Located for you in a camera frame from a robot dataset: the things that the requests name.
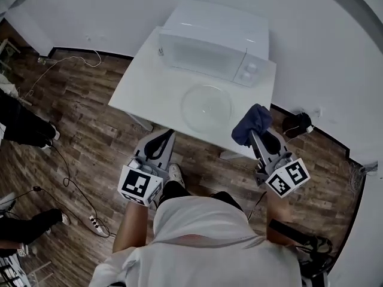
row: microwave knob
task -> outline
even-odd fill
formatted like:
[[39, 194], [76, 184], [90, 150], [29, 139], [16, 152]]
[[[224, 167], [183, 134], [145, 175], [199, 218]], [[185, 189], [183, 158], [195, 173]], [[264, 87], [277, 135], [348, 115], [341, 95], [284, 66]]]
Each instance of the microwave knob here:
[[255, 74], [258, 70], [258, 67], [256, 64], [250, 63], [247, 65], [246, 70], [251, 74]]
[[249, 74], [248, 72], [245, 72], [244, 74], [241, 75], [241, 80], [250, 82], [252, 79], [252, 75]]

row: dark blue cloth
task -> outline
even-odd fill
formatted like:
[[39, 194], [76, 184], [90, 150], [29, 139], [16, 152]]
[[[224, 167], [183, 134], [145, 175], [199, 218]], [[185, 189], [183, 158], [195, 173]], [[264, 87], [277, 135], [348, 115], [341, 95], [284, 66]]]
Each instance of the dark blue cloth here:
[[254, 130], [258, 135], [263, 135], [272, 122], [270, 111], [258, 103], [254, 104], [233, 129], [232, 138], [238, 145], [250, 146], [250, 131]]

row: person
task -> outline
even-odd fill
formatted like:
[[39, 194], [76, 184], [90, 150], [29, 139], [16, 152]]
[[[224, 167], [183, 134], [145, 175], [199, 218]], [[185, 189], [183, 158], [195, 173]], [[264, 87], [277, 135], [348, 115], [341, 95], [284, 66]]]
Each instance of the person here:
[[52, 139], [58, 140], [60, 133], [55, 126], [44, 121], [21, 103], [0, 89], [0, 138], [21, 145], [51, 146]]
[[[267, 193], [267, 222], [291, 221], [286, 199]], [[180, 168], [169, 167], [145, 245], [148, 209], [128, 203], [113, 254], [98, 265], [90, 287], [106, 286], [301, 286], [294, 242], [267, 228], [267, 240], [248, 225], [240, 205], [226, 192], [192, 196]]]
[[0, 257], [8, 257], [25, 248], [59, 222], [70, 224], [70, 219], [59, 209], [39, 213], [31, 220], [0, 218]]

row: person's arm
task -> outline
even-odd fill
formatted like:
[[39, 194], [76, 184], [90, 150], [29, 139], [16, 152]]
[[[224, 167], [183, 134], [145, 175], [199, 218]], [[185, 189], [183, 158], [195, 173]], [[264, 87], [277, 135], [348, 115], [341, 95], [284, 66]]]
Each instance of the person's arm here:
[[22, 246], [23, 245], [21, 243], [18, 243], [18, 242], [11, 242], [9, 240], [0, 240], [0, 249], [6, 249], [6, 250], [15, 249], [15, 250], [18, 250], [18, 249], [21, 249]]
[[129, 202], [113, 243], [113, 253], [132, 246], [136, 248], [145, 246], [147, 228], [148, 208], [134, 202]]
[[281, 221], [281, 222], [292, 222], [292, 215], [290, 205], [286, 198], [281, 199], [271, 188], [267, 186], [267, 198], [268, 198], [268, 208], [266, 211], [267, 216], [267, 227], [266, 227], [266, 238], [272, 243], [277, 245], [296, 245], [294, 240], [279, 234], [277, 231], [269, 228], [269, 223], [272, 219]]

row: black baseboard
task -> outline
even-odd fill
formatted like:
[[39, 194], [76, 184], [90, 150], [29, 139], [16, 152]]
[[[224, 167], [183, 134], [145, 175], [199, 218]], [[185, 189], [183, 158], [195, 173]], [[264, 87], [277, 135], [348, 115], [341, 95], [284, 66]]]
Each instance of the black baseboard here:
[[[293, 116], [294, 114], [292, 112], [289, 112], [289, 111], [286, 111], [285, 109], [283, 108], [280, 108], [274, 104], [271, 104], [271, 108], [275, 109], [276, 111], [278, 112], [281, 112], [283, 114], [285, 114], [286, 116]], [[325, 136], [326, 138], [330, 139], [331, 141], [333, 141], [334, 143], [336, 143], [337, 145], [341, 146], [343, 149], [346, 150], [346, 154], [345, 154], [345, 159], [347, 161], [351, 161], [353, 162], [354, 164], [356, 165], [359, 165], [361, 166], [360, 163], [352, 160], [350, 157], [349, 157], [349, 148], [347, 148], [344, 144], [342, 144], [340, 141], [338, 141], [337, 139], [335, 139], [334, 137], [330, 136], [329, 134], [327, 134], [326, 132], [318, 129], [317, 127], [314, 127], [314, 131], [318, 132], [319, 134]], [[360, 192], [359, 192], [359, 195], [358, 195], [358, 199], [357, 199], [357, 202], [356, 202], [356, 205], [355, 205], [355, 209], [354, 209], [354, 213], [352, 214], [352, 217], [351, 217], [351, 221], [349, 223], [349, 226], [348, 226], [348, 229], [347, 229], [347, 232], [346, 232], [346, 235], [343, 239], [343, 242], [341, 243], [341, 245], [339, 246], [339, 250], [337, 251], [335, 257], [334, 257], [334, 264], [336, 263], [336, 261], [338, 260], [339, 256], [341, 255], [342, 253], [342, 250], [343, 248], [345, 247], [346, 245], [346, 242], [349, 238], [349, 235], [351, 233], [351, 230], [352, 230], [352, 227], [355, 223], [355, 219], [357, 217], [357, 214], [358, 214], [358, 210], [359, 210], [359, 206], [360, 206], [360, 202], [361, 202], [361, 198], [362, 198], [362, 195], [363, 195], [363, 191], [364, 191], [364, 185], [366, 183], [366, 177], [363, 178], [363, 182], [361, 184], [361, 187], [360, 187]]]
[[[49, 59], [52, 58], [56, 50], [66, 50], [66, 51], [74, 51], [74, 52], [85, 52], [85, 53], [94, 53], [94, 50], [89, 50], [89, 49], [76, 49], [76, 48], [62, 48], [62, 47], [53, 47], [52, 50], [50, 50], [47, 57]], [[119, 59], [124, 59], [124, 60], [132, 60], [132, 56], [127, 56], [127, 55], [122, 55], [122, 54], [117, 54], [117, 53], [109, 53], [109, 52], [104, 52], [104, 51], [98, 51], [98, 54], [104, 55], [104, 56], [113, 56], [113, 57], [118, 57]]]

